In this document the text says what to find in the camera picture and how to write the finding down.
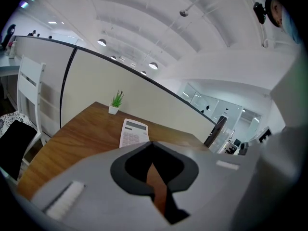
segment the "desk partition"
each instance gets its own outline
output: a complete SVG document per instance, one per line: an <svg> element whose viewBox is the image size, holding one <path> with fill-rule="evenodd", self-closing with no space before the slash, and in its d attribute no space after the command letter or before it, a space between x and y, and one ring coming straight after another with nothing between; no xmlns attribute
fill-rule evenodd
<svg viewBox="0 0 308 231"><path fill-rule="evenodd" d="M204 142L215 123L179 96L132 68L88 49L46 38L18 36L17 55L46 63L41 94L43 131L53 136L93 102L109 105L124 91L120 111L192 133ZM9 93L15 80L9 80Z"/></svg>

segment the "calculator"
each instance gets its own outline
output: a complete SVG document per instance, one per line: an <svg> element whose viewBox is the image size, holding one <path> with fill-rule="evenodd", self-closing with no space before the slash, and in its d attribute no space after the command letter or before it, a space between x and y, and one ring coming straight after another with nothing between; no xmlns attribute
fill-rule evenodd
<svg viewBox="0 0 308 231"><path fill-rule="evenodd" d="M121 132L120 148L131 144L150 141L148 126L134 120L125 119Z"/></svg>

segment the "small white pot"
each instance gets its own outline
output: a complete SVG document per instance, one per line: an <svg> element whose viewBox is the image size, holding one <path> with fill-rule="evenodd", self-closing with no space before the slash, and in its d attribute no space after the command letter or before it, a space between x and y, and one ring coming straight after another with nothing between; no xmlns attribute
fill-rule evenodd
<svg viewBox="0 0 308 231"><path fill-rule="evenodd" d="M111 104L109 105L109 110L108 113L115 115L117 113L117 111L119 110L119 108L113 107L111 106Z"/></svg>

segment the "white chair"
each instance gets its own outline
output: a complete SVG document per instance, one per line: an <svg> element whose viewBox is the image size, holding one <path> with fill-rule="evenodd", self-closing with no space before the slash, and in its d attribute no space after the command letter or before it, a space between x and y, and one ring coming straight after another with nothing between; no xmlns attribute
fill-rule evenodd
<svg viewBox="0 0 308 231"><path fill-rule="evenodd" d="M43 133L40 123L39 108L42 75L45 71L45 67L45 63L38 64L25 56L22 57L17 81L18 110L14 113L6 114L0 117L0 137L6 132L9 126L15 120L21 121L33 127L30 119L26 116L26 114L24 114L25 110L27 110L26 98L34 104L36 122L36 128L34 129L37 131L37 133L31 140L30 144L27 146L24 156L39 139L41 139L43 145L46 144L44 138L42 137ZM23 162L29 165L29 163L24 158Z"/></svg>

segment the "computer monitor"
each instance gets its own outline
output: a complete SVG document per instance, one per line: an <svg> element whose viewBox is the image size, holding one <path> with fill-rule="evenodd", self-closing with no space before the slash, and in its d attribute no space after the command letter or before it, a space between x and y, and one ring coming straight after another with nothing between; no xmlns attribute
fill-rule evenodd
<svg viewBox="0 0 308 231"><path fill-rule="evenodd" d="M236 139L236 140L234 141L234 145L240 146L240 144L241 144L241 141L240 141L240 140Z"/></svg>

